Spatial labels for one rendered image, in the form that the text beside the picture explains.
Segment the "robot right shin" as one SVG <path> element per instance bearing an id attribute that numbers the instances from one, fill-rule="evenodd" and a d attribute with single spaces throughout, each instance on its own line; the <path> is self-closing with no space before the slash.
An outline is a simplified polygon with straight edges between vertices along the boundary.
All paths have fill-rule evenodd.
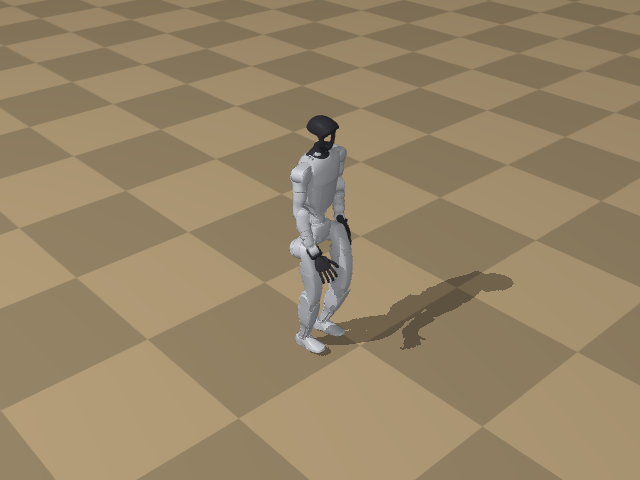
<path id="1" fill-rule="evenodd" d="M 303 338 L 303 340 L 305 340 L 306 336 L 310 335 L 313 325 L 316 322 L 320 309 L 320 303 L 312 308 L 312 305 L 310 305 L 307 299 L 307 295 L 304 293 L 299 296 L 299 301 L 298 318 L 300 319 L 300 338 Z"/>

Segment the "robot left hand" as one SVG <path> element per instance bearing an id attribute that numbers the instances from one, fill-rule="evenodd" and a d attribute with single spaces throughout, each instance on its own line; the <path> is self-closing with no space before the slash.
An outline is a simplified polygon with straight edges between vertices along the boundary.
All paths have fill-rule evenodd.
<path id="1" fill-rule="evenodd" d="M 350 236 L 351 236 L 351 233 L 350 233 L 349 226 L 348 226 L 348 224 L 347 224 L 347 221 L 348 221 L 348 220 L 347 220 L 346 218 L 345 218 L 345 220 L 344 220 L 344 217 L 343 217 L 342 215 L 337 215 L 336 219 L 337 219 L 337 222 L 340 222 L 340 223 L 342 223 L 342 224 L 344 225 L 344 227 L 345 227 L 345 229 L 346 229 L 346 231 L 347 231 L 347 235 L 348 235 L 348 239 L 349 239 L 349 241 L 350 241 L 350 245 L 351 245 L 351 243 L 352 243 L 352 242 L 351 242 L 351 237 L 350 237 Z"/>

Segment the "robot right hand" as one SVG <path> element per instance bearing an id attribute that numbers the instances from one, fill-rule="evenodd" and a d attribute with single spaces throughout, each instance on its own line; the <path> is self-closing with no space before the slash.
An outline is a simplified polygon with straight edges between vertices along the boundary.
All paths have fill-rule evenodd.
<path id="1" fill-rule="evenodd" d="M 322 255 L 322 251 L 320 250 L 318 245 L 316 245 L 316 246 L 319 249 L 319 253 L 318 254 L 316 254 L 314 256 L 311 256 L 311 254 L 309 253 L 308 250 L 307 250 L 307 253 L 310 256 L 311 260 L 315 260 L 315 268 L 316 268 L 317 272 L 319 273 L 323 284 L 325 284 L 325 280 L 324 280 L 324 277 L 323 277 L 321 272 L 323 272 L 327 282 L 330 283 L 328 275 L 326 274 L 325 271 L 327 270 L 327 272 L 328 272 L 329 276 L 331 277 L 332 281 L 334 281 L 334 277 L 332 276 L 330 270 L 334 273 L 336 278 L 338 277 L 338 275 L 337 275 L 336 271 L 331 267 L 331 264 L 333 264 L 336 268 L 339 268 L 339 266 L 338 266 L 338 264 L 336 262 L 328 259 L 326 256 L 321 256 Z M 330 268 L 330 270 L 329 270 L 329 268 Z"/>

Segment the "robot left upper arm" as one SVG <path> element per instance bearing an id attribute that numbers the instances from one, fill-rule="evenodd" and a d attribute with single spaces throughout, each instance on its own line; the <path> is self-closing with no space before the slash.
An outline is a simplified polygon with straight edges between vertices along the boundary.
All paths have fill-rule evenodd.
<path id="1" fill-rule="evenodd" d="M 347 150 L 337 144 L 333 144 L 333 148 L 335 148 L 340 154 L 340 169 L 339 169 L 336 191 L 341 191 L 341 190 L 344 190 L 344 181 L 342 179 L 342 174 L 344 171 L 344 160 L 347 155 Z"/>

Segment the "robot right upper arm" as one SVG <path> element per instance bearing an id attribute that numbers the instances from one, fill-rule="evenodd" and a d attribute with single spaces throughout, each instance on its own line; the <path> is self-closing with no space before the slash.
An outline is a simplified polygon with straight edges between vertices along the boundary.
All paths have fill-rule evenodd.
<path id="1" fill-rule="evenodd" d="M 303 205 L 307 199 L 307 185 L 311 180 L 311 165 L 308 163 L 300 163 L 292 169 L 290 179 L 293 191 L 294 218 L 296 219 L 296 215 L 300 210 L 306 210 L 310 218 L 309 209 Z"/>

